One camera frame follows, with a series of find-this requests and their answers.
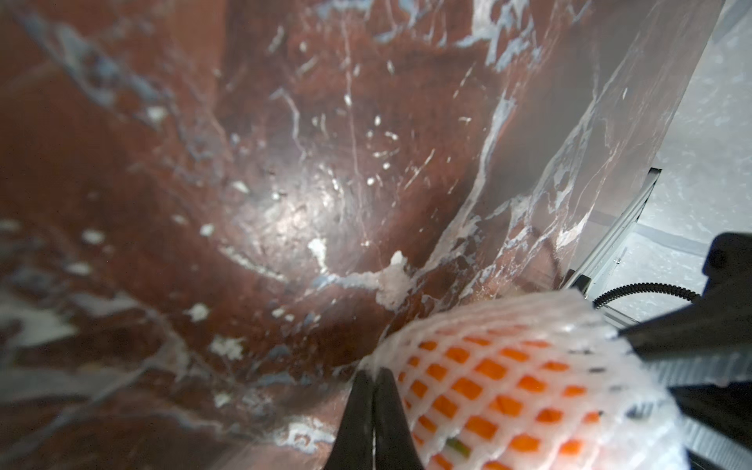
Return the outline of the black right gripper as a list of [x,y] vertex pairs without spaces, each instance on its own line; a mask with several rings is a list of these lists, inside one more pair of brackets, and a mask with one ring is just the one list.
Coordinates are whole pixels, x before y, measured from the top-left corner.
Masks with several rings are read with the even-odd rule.
[[620,332],[683,413],[692,469],[751,467],[751,234],[715,237],[701,301]]

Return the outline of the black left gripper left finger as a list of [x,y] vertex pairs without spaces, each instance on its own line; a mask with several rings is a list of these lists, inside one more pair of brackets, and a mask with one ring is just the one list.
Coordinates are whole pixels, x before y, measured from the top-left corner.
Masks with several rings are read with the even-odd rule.
[[373,399],[371,375],[360,370],[354,376],[345,411],[323,470],[370,470],[373,468]]

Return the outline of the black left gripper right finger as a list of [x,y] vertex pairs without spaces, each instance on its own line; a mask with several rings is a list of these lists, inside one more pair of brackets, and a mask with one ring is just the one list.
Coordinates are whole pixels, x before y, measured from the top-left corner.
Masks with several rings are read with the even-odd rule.
[[423,470],[417,454],[393,372],[377,374],[373,402],[375,468]]

